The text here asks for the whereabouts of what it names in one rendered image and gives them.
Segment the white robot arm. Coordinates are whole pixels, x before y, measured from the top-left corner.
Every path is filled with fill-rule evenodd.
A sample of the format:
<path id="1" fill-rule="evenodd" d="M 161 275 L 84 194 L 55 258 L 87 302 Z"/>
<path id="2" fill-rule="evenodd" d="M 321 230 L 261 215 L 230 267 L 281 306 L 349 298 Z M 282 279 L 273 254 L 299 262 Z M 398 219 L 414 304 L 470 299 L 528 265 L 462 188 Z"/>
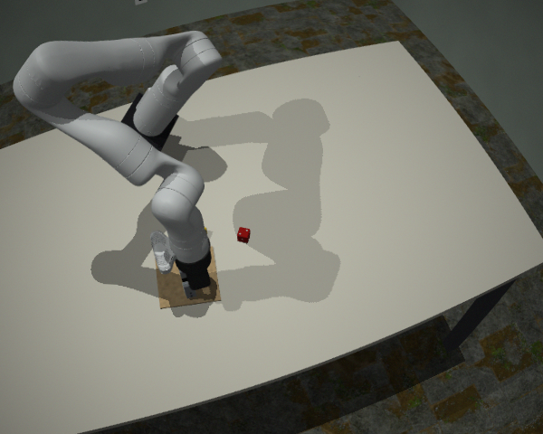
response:
<path id="1" fill-rule="evenodd" d="M 63 96 L 76 82 L 93 77 L 114 86 L 148 81 L 166 58 L 177 66 L 162 71 L 133 117 L 140 133 L 154 137 L 222 63 L 220 53 L 202 32 L 45 42 L 18 71 L 13 89 L 26 109 L 85 145 L 135 186 L 146 184 L 158 171 L 164 180 L 152 199 L 151 211 L 173 245 L 191 249 L 205 236 L 203 217 L 196 207 L 205 189 L 199 172 L 158 151 L 128 125 L 84 111 Z"/>

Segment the tan mat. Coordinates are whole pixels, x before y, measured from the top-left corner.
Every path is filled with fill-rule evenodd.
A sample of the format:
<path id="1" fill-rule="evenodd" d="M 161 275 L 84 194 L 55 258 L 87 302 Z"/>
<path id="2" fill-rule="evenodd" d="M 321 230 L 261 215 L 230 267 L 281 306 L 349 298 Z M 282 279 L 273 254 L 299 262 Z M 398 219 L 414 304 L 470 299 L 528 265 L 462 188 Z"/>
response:
<path id="1" fill-rule="evenodd" d="M 179 269 L 174 262 L 173 268 L 170 273 L 163 275 L 160 273 L 157 262 L 157 288 L 159 296 L 159 305 L 161 308 L 169 307 L 181 307 L 195 304 L 202 304 L 208 302 L 221 301 L 218 278 L 216 273 L 214 251 L 211 246 L 211 263 L 207 268 L 210 277 L 211 284 L 207 288 L 200 288 L 196 290 L 196 297 L 187 298 L 182 285 L 182 279 L 179 273 Z"/>

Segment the red die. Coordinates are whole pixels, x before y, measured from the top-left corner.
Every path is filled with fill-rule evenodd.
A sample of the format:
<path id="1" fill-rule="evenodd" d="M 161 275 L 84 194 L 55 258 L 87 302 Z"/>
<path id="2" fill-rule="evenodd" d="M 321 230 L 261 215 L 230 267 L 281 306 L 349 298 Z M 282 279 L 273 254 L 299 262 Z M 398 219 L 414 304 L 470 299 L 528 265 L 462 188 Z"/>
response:
<path id="1" fill-rule="evenodd" d="M 250 238 L 250 235 L 251 235 L 250 229 L 240 227 L 237 233 L 237 240 L 247 243 Z"/>

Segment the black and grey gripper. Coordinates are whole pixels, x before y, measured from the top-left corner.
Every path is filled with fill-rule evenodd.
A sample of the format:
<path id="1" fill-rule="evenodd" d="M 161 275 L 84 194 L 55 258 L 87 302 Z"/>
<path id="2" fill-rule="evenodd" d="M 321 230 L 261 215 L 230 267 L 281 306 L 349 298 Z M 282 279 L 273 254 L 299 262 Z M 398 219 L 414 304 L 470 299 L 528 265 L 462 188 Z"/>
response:
<path id="1" fill-rule="evenodd" d="M 176 247 L 161 231 L 152 231 L 150 240 L 160 273 L 170 273 L 174 262 L 176 263 L 181 279 L 185 282 L 183 287 L 186 288 L 187 298 L 196 297 L 195 291 L 197 289 L 210 286 L 211 281 L 207 268 L 212 257 L 210 241 L 206 232 L 203 240 L 191 249 Z"/>

